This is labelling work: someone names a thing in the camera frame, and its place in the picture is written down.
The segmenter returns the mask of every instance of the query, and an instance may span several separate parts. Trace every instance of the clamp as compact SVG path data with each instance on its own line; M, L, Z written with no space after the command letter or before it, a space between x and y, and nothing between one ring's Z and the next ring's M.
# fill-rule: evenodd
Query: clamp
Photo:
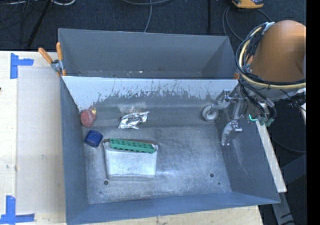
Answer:
M51 65L51 67L55 70L57 76L60 76L60 73L62 76L66 75L66 69L64 67L64 64L62 62L63 55L62 55L62 49L60 42L56 43L56 53L58 54L58 59L53 60L50 55L46 52L45 49L42 47L38 48L38 52L43 56L43 58Z

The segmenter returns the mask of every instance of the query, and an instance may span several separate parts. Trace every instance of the blue tape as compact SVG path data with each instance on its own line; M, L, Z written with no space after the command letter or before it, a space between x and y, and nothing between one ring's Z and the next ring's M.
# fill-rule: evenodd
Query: blue tape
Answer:
M16 198L10 195L5 197L5 214L0 217L0 224L15 225L16 223L33 222L35 214L16 215Z
M16 79L18 77L18 66L32 66L33 64L33 59L19 59L19 56L12 52L10 63L10 79Z

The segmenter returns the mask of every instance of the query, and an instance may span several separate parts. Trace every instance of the crumpled foil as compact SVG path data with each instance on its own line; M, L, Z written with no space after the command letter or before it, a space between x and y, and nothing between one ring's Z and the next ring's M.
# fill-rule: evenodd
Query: crumpled foil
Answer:
M139 125L147 121L149 111L136 112L124 115L119 124L120 129L133 128L139 129Z

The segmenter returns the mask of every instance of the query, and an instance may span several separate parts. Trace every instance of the wheel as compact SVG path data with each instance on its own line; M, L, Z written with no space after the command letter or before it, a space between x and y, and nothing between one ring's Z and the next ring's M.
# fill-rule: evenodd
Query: wheel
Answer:
M212 109L212 106L206 106L203 110L202 110L202 116L206 121L214 121L217 119L218 117L218 110L216 109Z

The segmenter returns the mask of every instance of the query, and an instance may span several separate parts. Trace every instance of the green brush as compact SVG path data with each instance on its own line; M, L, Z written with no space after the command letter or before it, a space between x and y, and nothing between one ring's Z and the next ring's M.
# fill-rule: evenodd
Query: green brush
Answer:
M156 150L151 143L144 143L125 139L110 138L110 147L117 150L154 153Z

